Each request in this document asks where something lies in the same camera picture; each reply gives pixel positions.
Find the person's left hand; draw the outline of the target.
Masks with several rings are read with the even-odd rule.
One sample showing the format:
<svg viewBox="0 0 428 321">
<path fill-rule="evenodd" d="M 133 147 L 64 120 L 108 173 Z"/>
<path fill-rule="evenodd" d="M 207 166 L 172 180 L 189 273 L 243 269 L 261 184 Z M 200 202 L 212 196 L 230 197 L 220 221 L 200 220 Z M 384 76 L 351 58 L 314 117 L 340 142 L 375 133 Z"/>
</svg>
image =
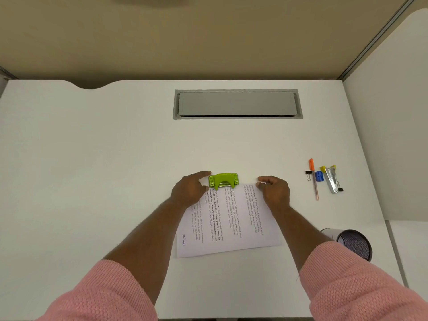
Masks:
<svg viewBox="0 0 428 321">
<path fill-rule="evenodd" d="M 200 193 L 200 180 L 210 175 L 210 171 L 200 171 L 184 176 L 172 189 L 171 201 L 184 210 L 196 204 L 205 194 Z"/>
</svg>

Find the person's right hand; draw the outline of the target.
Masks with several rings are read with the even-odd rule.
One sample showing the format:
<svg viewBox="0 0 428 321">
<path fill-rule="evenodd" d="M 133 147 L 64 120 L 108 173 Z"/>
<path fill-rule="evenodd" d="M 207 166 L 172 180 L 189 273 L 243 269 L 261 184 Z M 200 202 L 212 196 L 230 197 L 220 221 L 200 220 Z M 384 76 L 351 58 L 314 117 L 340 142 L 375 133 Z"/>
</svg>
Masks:
<svg viewBox="0 0 428 321">
<path fill-rule="evenodd" d="M 266 205 L 273 214 L 290 208 L 290 188 L 285 180 L 279 179 L 279 182 L 274 185 L 258 188 L 263 194 Z"/>
</svg>

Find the green hole punch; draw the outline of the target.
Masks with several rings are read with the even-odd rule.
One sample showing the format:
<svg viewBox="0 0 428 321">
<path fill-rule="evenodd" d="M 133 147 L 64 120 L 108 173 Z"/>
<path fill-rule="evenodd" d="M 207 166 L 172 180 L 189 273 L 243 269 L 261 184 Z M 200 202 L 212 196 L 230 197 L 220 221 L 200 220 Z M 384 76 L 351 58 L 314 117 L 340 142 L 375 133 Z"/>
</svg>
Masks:
<svg viewBox="0 0 428 321">
<path fill-rule="evenodd" d="M 219 173 L 209 176 L 208 183 L 209 188 L 214 188 L 215 190 L 222 187 L 234 188 L 238 186 L 239 179 L 236 173 Z"/>
</svg>

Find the printed white paper sheet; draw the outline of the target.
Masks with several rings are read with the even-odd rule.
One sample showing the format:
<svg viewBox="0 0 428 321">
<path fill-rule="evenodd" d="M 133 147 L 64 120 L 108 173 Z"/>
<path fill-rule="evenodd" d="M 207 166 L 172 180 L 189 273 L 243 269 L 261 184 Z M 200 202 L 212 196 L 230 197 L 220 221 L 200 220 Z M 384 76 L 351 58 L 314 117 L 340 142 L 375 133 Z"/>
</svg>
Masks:
<svg viewBox="0 0 428 321">
<path fill-rule="evenodd" d="M 279 246 L 280 228 L 254 184 L 211 188 L 184 213 L 176 232 L 177 257 Z"/>
</svg>

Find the person's right forearm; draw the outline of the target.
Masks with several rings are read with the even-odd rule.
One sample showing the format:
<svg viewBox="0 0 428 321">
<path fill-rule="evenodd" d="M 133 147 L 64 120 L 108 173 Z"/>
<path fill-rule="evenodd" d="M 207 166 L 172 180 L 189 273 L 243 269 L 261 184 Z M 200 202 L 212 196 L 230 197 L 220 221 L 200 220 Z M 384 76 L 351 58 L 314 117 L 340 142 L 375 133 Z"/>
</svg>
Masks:
<svg viewBox="0 0 428 321">
<path fill-rule="evenodd" d="M 314 321 L 428 321 L 428 302 L 329 241 L 286 203 L 269 205 L 299 271 Z"/>
</svg>

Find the person's left forearm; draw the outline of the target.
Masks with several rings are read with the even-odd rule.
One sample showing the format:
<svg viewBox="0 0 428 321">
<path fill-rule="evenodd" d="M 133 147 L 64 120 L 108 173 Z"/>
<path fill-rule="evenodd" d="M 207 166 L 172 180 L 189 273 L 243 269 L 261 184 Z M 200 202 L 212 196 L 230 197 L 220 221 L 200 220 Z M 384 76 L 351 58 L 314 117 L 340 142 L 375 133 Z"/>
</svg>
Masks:
<svg viewBox="0 0 428 321">
<path fill-rule="evenodd" d="M 157 320 L 174 237 L 194 203 L 167 199 L 36 321 Z"/>
</svg>

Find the orange capped pen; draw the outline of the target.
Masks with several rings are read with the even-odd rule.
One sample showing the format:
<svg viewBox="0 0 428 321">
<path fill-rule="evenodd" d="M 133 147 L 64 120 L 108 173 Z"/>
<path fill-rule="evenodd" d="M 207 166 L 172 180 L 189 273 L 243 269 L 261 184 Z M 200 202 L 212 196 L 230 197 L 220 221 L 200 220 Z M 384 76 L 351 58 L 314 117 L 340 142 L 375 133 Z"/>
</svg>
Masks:
<svg viewBox="0 0 428 321">
<path fill-rule="evenodd" d="M 316 173 L 315 173 L 315 166 L 313 158 L 309 159 L 309 169 L 312 173 L 312 181 L 314 184 L 314 190 L 315 190 L 315 198 L 318 201 L 319 200 L 319 193 L 318 193 L 318 186 L 317 186 L 317 180 L 316 180 Z"/>
</svg>

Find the silver staple remover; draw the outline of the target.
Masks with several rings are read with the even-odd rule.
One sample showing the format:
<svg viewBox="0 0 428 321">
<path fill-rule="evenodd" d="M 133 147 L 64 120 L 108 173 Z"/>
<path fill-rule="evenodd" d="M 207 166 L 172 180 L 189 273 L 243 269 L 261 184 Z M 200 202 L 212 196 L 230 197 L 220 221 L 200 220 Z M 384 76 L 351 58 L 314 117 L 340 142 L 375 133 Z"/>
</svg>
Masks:
<svg viewBox="0 0 428 321">
<path fill-rule="evenodd" d="M 340 191 L 340 186 L 337 181 L 336 166 L 324 167 L 324 175 L 331 193 L 337 194 Z"/>
</svg>

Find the white cylindrical container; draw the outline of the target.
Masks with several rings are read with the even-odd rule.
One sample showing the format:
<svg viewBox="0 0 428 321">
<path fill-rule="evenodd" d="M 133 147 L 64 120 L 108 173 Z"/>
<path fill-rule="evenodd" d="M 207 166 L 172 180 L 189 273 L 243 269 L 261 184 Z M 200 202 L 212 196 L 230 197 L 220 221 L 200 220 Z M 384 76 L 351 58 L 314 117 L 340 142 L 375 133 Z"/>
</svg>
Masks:
<svg viewBox="0 0 428 321">
<path fill-rule="evenodd" d="M 331 238 L 333 241 L 344 243 L 344 240 L 342 238 L 342 233 L 345 230 L 337 229 L 337 228 L 324 228 L 321 230 L 321 233 L 326 235 L 327 237 Z"/>
</svg>

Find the black mesh pen cup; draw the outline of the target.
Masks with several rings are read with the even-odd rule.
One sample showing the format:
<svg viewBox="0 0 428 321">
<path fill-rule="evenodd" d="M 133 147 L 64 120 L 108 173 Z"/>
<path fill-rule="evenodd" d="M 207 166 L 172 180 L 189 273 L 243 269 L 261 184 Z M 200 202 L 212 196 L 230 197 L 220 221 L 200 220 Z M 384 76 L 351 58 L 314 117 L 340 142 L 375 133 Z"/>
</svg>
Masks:
<svg viewBox="0 0 428 321">
<path fill-rule="evenodd" d="M 362 233 L 351 229 L 344 230 L 338 234 L 336 241 L 359 257 L 371 262 L 373 255 L 372 246 Z"/>
</svg>

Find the grey metal partition frame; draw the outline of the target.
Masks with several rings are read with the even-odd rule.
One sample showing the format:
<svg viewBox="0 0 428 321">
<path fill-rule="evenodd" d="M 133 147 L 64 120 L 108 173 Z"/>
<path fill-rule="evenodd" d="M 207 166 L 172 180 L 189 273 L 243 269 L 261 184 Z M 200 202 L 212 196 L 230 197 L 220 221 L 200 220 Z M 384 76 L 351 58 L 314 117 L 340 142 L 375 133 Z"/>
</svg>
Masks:
<svg viewBox="0 0 428 321">
<path fill-rule="evenodd" d="M 393 16 L 385 23 L 379 32 L 372 38 L 372 40 L 364 47 L 364 49 L 358 54 L 358 56 L 346 67 L 346 69 L 339 75 L 337 80 L 344 81 L 351 71 L 356 68 L 357 64 L 362 58 L 374 47 L 374 45 L 381 39 L 381 37 L 392 27 L 392 25 L 403 15 L 410 5 L 415 0 L 406 0 L 400 8 L 393 14 Z"/>
</svg>

